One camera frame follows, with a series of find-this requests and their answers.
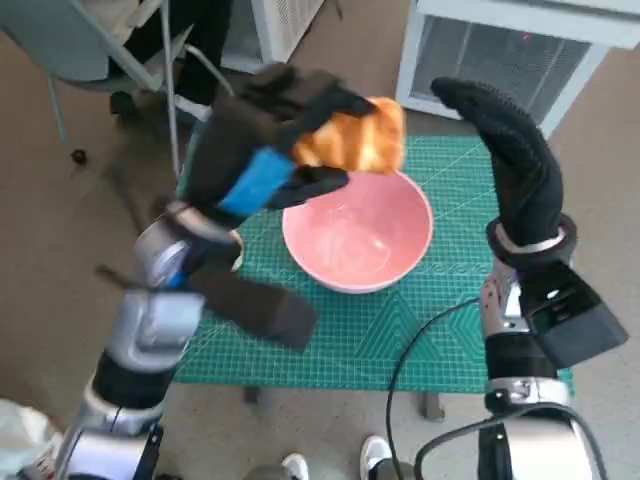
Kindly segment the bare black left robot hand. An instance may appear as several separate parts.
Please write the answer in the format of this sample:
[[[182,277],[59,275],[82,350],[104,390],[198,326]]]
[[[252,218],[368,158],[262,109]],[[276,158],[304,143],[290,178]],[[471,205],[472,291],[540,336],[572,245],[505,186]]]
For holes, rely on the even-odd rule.
[[[263,209],[281,210],[336,191],[347,173],[300,166],[294,148],[335,114],[350,120],[374,105],[324,71],[276,63],[217,101],[193,132],[180,199],[229,229]]]

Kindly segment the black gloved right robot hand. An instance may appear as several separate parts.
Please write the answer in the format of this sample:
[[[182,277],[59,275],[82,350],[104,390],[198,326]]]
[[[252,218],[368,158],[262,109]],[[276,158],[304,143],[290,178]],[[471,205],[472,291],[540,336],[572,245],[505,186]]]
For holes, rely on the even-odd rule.
[[[495,87],[449,77],[431,83],[490,153],[500,222],[518,246],[558,235],[564,201],[559,164],[533,118]]]

